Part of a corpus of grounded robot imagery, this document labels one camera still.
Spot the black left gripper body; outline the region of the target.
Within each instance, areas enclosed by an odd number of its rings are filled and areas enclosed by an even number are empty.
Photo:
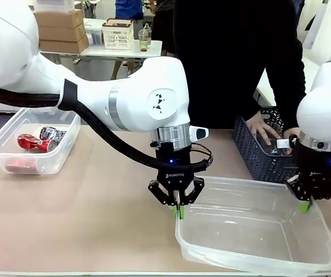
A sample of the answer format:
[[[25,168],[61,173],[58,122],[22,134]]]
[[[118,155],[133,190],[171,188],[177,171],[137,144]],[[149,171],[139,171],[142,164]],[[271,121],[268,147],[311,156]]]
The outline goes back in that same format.
[[[190,165],[190,149],[174,150],[172,143],[163,143],[159,150],[156,150],[156,158],[167,165]],[[194,173],[185,170],[158,170],[156,181],[153,183],[153,192],[162,193],[160,185],[167,191],[167,194],[172,194],[174,191],[185,191],[194,179]]]

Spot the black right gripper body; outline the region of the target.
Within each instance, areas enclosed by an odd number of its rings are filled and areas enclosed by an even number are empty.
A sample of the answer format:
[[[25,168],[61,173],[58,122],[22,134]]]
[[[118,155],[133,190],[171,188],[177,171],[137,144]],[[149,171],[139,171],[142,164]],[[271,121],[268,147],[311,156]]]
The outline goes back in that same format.
[[[297,177],[293,179],[293,185],[303,183],[305,177],[309,177],[309,180],[312,181],[311,174],[314,174],[315,177],[321,175],[323,181],[328,181],[331,184],[330,151],[319,151],[303,145],[300,140],[296,140],[293,157],[297,165]]]

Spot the person's left hand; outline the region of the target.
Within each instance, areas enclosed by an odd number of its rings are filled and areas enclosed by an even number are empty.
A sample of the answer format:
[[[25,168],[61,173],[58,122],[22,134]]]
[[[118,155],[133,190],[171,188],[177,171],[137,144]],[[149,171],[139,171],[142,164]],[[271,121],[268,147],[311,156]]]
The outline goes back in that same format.
[[[284,139],[289,139],[290,136],[293,136],[293,135],[298,136],[299,134],[300,134],[300,128],[290,128],[283,132]],[[292,149],[287,148],[285,151],[286,151],[287,155],[290,155],[292,152]]]

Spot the person's right hand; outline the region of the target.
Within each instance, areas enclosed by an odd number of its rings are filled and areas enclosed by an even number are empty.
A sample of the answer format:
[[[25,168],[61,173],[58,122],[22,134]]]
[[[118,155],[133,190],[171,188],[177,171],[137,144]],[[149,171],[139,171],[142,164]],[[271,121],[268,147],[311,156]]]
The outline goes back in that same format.
[[[246,124],[253,136],[256,137],[259,134],[267,145],[271,145],[269,134],[275,139],[281,139],[281,136],[264,122],[260,111],[247,120]]]

